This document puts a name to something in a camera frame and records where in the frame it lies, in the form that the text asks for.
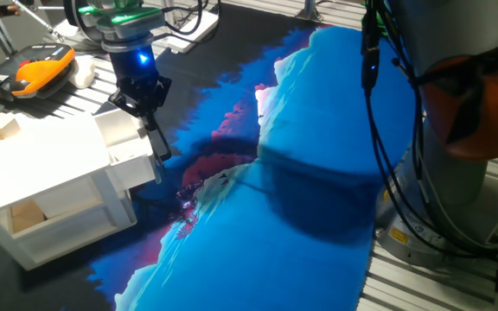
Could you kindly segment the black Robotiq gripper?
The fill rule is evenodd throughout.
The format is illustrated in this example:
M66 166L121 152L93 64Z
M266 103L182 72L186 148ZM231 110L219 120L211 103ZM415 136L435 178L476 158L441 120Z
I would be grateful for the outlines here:
M118 89L109 96L108 102L120 110L137 117L146 130L155 130L155 113L163 106L172 80L159 75L152 46L144 45L127 52L109 53L116 85L122 81L142 81L141 98L130 90Z

